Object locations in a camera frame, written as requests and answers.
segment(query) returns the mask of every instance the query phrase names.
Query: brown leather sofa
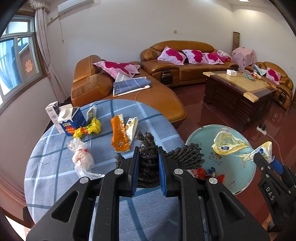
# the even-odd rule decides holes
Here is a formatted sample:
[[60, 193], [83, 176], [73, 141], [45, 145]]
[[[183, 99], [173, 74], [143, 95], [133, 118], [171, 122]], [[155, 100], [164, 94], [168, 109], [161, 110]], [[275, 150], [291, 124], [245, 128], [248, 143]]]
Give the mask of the brown leather sofa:
[[74, 106], [84, 106], [102, 99], [129, 99], [147, 104], [161, 112], [177, 128], [185, 119], [186, 111], [175, 93], [141, 68], [135, 78], [146, 76], [152, 82], [149, 89], [113, 97], [114, 79], [93, 63], [103, 61], [91, 55], [80, 60], [75, 68], [71, 100]]
[[[270, 83], [273, 87], [276, 88], [276, 92], [274, 94], [274, 100], [277, 102], [284, 110], [287, 110], [292, 103], [293, 99], [293, 82], [287, 76], [286, 72], [279, 67], [278, 65], [270, 62], [257, 62], [256, 65], [261, 69], [267, 69], [267, 67], [279, 72], [281, 74], [280, 85], [276, 85], [271, 80], [262, 77], [265, 81]], [[245, 67], [245, 70], [250, 72], [254, 71], [254, 68], [251, 66]]]
[[195, 41], [165, 41], [151, 46], [142, 51], [141, 67], [148, 74], [167, 86], [187, 85], [205, 82], [203, 72], [226, 71], [227, 69], [238, 68], [233, 62], [224, 64], [189, 64], [186, 59], [184, 65], [174, 65], [167, 61], [160, 61], [157, 58], [161, 55], [164, 48], [168, 46], [179, 52], [185, 49], [200, 50], [203, 53], [214, 53], [217, 50], [213, 46]]

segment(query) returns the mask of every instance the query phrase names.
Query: folded blue blanket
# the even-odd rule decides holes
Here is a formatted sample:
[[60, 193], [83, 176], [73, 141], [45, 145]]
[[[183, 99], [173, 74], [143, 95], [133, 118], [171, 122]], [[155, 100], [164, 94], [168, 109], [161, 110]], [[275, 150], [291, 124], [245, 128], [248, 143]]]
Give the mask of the folded blue blanket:
[[143, 88], [146, 85], [151, 85], [151, 81], [145, 78], [137, 78], [115, 82], [113, 83], [114, 95], [119, 95], [138, 88]]

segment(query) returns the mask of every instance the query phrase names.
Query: clear plastic bag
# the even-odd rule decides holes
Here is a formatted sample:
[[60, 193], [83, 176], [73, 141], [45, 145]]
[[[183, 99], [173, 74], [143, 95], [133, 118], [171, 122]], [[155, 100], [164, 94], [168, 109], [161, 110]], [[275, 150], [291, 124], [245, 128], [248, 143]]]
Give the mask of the clear plastic bag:
[[96, 179], [104, 177], [104, 174], [91, 173], [87, 170], [94, 167], [94, 159], [92, 155], [86, 149], [84, 142], [80, 138], [74, 138], [69, 143], [67, 147], [74, 152], [72, 161], [75, 164], [75, 171], [79, 177], [89, 177], [90, 179]]

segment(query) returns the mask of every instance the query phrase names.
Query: air conditioner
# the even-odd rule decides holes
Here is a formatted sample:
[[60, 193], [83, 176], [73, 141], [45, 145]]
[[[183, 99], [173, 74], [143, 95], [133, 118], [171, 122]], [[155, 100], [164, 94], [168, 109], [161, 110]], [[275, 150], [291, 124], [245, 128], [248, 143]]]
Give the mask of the air conditioner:
[[94, 0], [68, 0], [57, 6], [58, 15], [60, 16], [75, 7], [80, 7], [89, 3], [94, 3]]

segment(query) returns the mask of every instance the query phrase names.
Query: small round table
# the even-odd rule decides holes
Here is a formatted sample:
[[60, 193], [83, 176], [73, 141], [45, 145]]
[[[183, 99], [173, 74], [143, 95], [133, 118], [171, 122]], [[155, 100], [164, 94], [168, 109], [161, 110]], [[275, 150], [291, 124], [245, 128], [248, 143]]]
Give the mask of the small round table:
[[[102, 130], [99, 134], [84, 135], [82, 138], [95, 161], [95, 167], [91, 169], [93, 173], [106, 174], [115, 169], [116, 153], [111, 146], [110, 124], [114, 115], [122, 113], [125, 122], [128, 118], [138, 117], [137, 130], [142, 133], [150, 132], [156, 145], [162, 146], [166, 151], [184, 145], [172, 124], [150, 106], [123, 99], [97, 101], [81, 107], [84, 116], [93, 105], [97, 107], [97, 118], [102, 124]], [[40, 138], [29, 158], [24, 189], [27, 206], [35, 223], [79, 179], [72, 162], [73, 153], [66, 146], [70, 140], [72, 137], [60, 134], [52, 126]], [[131, 151], [124, 152], [123, 156], [132, 157], [135, 146], [139, 144], [138, 140], [134, 140]], [[98, 198], [89, 240], [92, 240], [97, 203]], [[177, 205], [178, 199], [165, 198], [159, 186], [138, 188], [133, 198], [121, 198], [120, 240], [177, 240]]]

